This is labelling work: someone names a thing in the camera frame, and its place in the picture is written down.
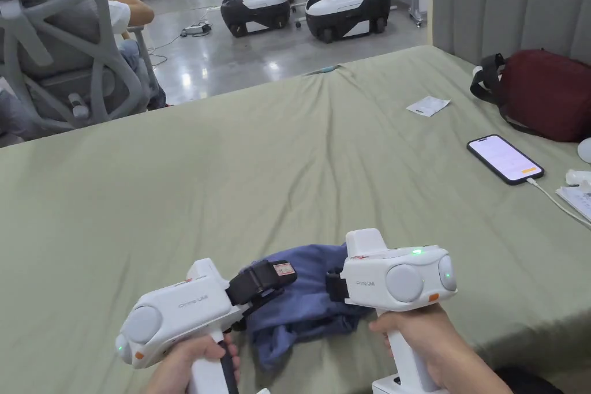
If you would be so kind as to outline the person's right hand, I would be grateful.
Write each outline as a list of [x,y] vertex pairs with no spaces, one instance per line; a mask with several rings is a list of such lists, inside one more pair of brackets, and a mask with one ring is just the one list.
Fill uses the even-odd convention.
[[450,393],[492,393],[495,374],[460,337],[439,304],[384,313],[369,328],[383,335],[398,331],[426,363],[439,388]]

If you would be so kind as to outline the person's left hand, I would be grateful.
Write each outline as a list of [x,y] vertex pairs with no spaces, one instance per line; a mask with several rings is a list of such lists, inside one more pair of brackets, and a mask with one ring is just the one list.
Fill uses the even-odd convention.
[[144,393],[185,393],[189,385],[194,361],[204,358],[217,361],[224,355],[231,356],[234,377],[240,380],[240,357],[230,334],[224,335],[223,348],[210,336],[196,337],[177,344],[169,355],[158,364]]

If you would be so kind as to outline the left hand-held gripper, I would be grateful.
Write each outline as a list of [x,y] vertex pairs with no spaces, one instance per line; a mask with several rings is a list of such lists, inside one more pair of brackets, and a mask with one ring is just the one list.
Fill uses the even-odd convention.
[[[223,348],[224,335],[245,329],[247,316],[297,280],[285,260],[261,260],[226,280],[209,258],[197,260],[179,283],[149,292],[134,304],[115,348],[135,369],[158,367],[179,343],[210,336]],[[185,393],[237,393],[231,356],[194,361]]]

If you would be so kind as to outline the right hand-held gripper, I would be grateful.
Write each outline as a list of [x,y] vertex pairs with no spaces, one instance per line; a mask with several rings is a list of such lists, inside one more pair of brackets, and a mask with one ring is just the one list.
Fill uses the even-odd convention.
[[[348,232],[342,268],[327,273],[330,300],[370,307],[378,316],[409,312],[457,294],[451,258],[438,245],[389,249],[380,231]],[[427,371],[426,363],[400,333],[388,334],[397,373],[373,381],[373,393],[447,393]]]

